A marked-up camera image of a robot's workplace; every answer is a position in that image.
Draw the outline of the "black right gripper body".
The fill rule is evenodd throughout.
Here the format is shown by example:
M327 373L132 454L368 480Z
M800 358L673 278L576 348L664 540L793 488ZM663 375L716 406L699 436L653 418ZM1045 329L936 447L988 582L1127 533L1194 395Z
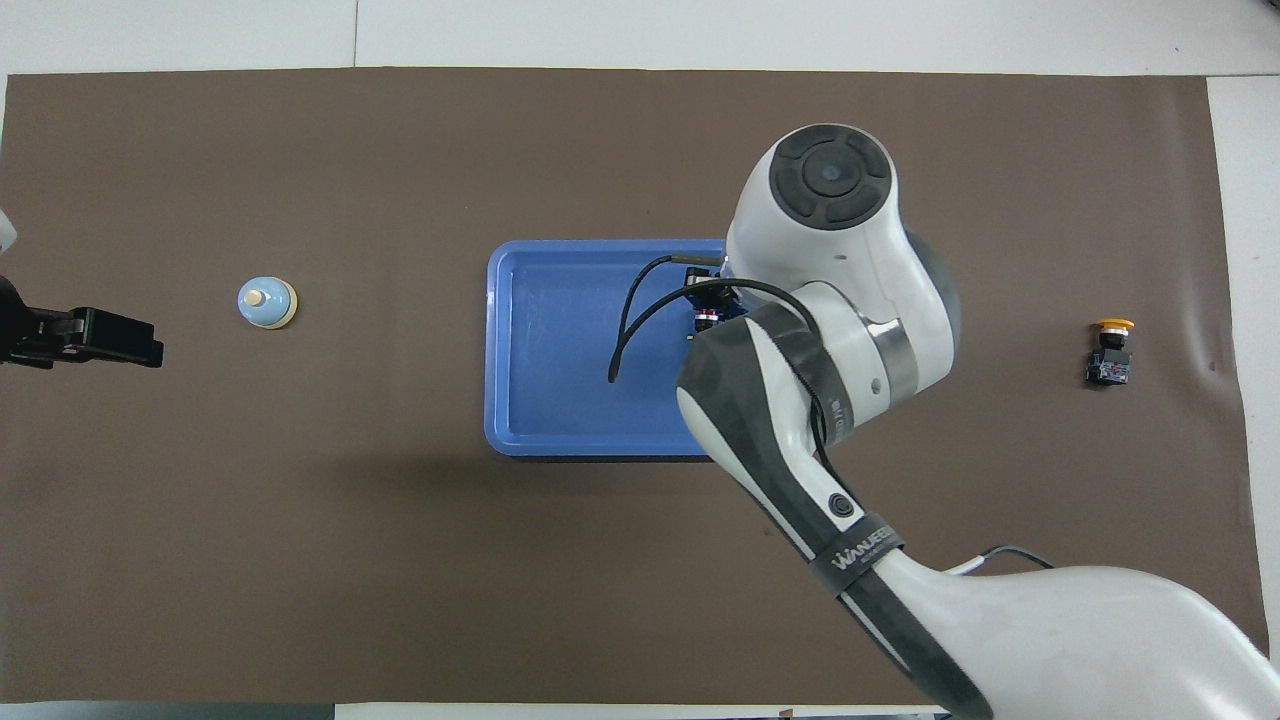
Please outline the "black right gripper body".
M705 266L690 266L687 269L687 300L696 314L745 314L748 310L741 304L739 292L730 286L714 286L703 288L705 283L714 283L721 279L718 272Z

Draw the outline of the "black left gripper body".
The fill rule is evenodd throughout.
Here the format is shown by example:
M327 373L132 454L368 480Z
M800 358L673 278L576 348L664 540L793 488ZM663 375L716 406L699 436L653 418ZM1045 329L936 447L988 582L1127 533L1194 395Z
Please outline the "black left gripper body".
M1 363L54 366L56 363L128 363L137 343L154 340L154 325L96 307L55 311L26 304L1 278Z

